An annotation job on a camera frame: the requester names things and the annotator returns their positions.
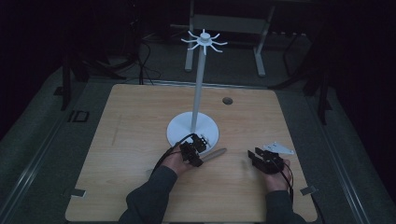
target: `white object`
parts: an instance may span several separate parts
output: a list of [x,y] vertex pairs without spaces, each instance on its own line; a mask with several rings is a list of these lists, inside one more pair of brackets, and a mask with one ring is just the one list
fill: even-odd
[[226,45],[227,42],[218,43],[218,42],[213,41],[213,39],[216,39],[219,37],[219,34],[217,34],[215,37],[211,37],[210,34],[205,32],[205,29],[202,31],[200,36],[193,35],[190,31],[189,31],[189,34],[190,34],[190,36],[192,36],[196,39],[193,39],[193,40],[181,39],[182,41],[189,43],[189,44],[196,43],[196,45],[194,47],[188,48],[188,50],[194,50],[198,46],[200,46],[197,78],[196,78],[196,84],[195,84],[194,105],[193,105],[192,120],[191,120],[191,133],[195,133],[199,104],[201,102],[202,81],[204,79],[205,61],[206,61],[206,47],[209,46],[216,52],[222,52],[221,50],[218,50],[215,47],[213,47],[213,44]]
[[[175,116],[171,120],[166,130],[167,138],[171,146],[174,146],[175,143],[191,133],[191,119],[192,112],[185,112]],[[204,155],[209,152],[219,141],[218,125],[206,114],[198,113],[195,133],[200,137],[204,137],[208,143],[206,150],[201,152],[200,155]]]
[[200,36],[193,35],[190,31],[189,34],[196,39],[181,39],[182,41],[189,43],[189,45],[191,43],[196,43],[195,46],[188,48],[188,50],[194,50],[200,46],[193,110],[192,112],[179,114],[171,120],[167,128],[167,137],[171,146],[174,146],[176,142],[180,141],[188,134],[196,133],[198,136],[204,137],[208,143],[206,150],[200,153],[205,154],[212,149],[219,140],[219,128],[216,122],[208,115],[198,112],[199,105],[201,103],[202,81],[204,79],[206,47],[209,46],[214,51],[221,52],[221,50],[213,47],[213,44],[225,45],[227,43],[218,43],[213,41],[213,39],[216,39],[219,35],[211,37],[210,34],[205,32],[205,30],[202,31]]
[[293,150],[290,150],[290,149],[280,145],[277,142],[274,142],[273,144],[264,146],[264,149],[271,151],[271,152],[275,152],[275,153],[290,154],[290,155],[294,154]]

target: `gray floor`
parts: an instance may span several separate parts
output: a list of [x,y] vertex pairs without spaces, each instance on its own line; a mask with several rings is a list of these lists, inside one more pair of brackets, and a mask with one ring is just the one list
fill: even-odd
[[[171,43],[149,42],[147,73],[154,85],[193,82],[195,72],[184,72],[186,45],[176,36]],[[286,78],[282,53],[290,42],[283,35],[271,35],[262,53],[266,77],[258,77],[252,48],[231,43],[223,53],[208,51],[204,83],[265,89]],[[301,62],[309,41],[299,38],[288,53],[290,69]],[[142,46],[144,59],[149,49]],[[117,81],[92,76],[87,84],[73,83],[74,96],[68,110],[61,112],[62,99],[53,96],[61,85],[61,71],[54,73],[30,103],[0,144],[0,196],[5,202],[22,171],[37,151],[47,154],[34,174],[30,188],[11,213],[10,223],[65,223],[64,212],[70,190],[75,186],[96,126],[115,83],[136,84],[139,67],[120,72],[128,77]],[[359,137],[339,105],[334,90],[329,92],[332,110],[326,112],[328,125],[316,116],[318,97],[306,97],[304,81],[276,91],[304,170],[308,185],[319,189],[314,194],[326,223],[396,223],[396,209]],[[71,110],[89,111],[86,123],[66,122]],[[321,223],[320,218],[314,223]]]

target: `white hook rack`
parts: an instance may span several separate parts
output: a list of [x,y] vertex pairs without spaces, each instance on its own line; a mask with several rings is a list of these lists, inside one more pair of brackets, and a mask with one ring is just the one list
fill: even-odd
[[222,52],[221,50],[216,49],[213,45],[226,45],[227,42],[219,43],[213,41],[219,37],[219,34],[211,37],[205,29],[202,31],[200,36],[193,35],[190,31],[189,34],[195,39],[181,39],[186,43],[196,43],[195,46],[188,50],[194,50],[200,46],[193,110],[192,112],[179,114],[171,120],[167,128],[167,137],[169,143],[173,145],[176,141],[189,133],[197,133],[198,135],[202,134],[205,136],[208,143],[208,148],[203,152],[206,153],[211,150],[219,140],[219,128],[216,122],[208,115],[198,112],[201,102],[202,81],[204,79],[206,48],[209,46],[216,52]]

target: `white pole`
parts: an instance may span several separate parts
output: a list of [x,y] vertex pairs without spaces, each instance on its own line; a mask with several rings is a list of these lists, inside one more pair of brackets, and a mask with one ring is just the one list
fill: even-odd
[[195,82],[194,107],[192,110],[191,129],[190,129],[191,133],[195,133],[195,128],[197,124],[199,104],[201,102],[202,81],[204,79],[205,60],[206,60],[206,55],[204,53],[204,47],[201,46],[199,48],[197,79]]

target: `dark sleeve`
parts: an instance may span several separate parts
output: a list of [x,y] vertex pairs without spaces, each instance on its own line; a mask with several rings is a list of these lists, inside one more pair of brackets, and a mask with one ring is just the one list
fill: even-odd
[[300,224],[306,223],[298,214],[293,212],[289,193],[277,190],[265,196],[267,204],[266,224]]
[[160,166],[148,182],[128,194],[128,209],[120,217],[120,224],[162,223],[169,193],[177,181],[177,174]]

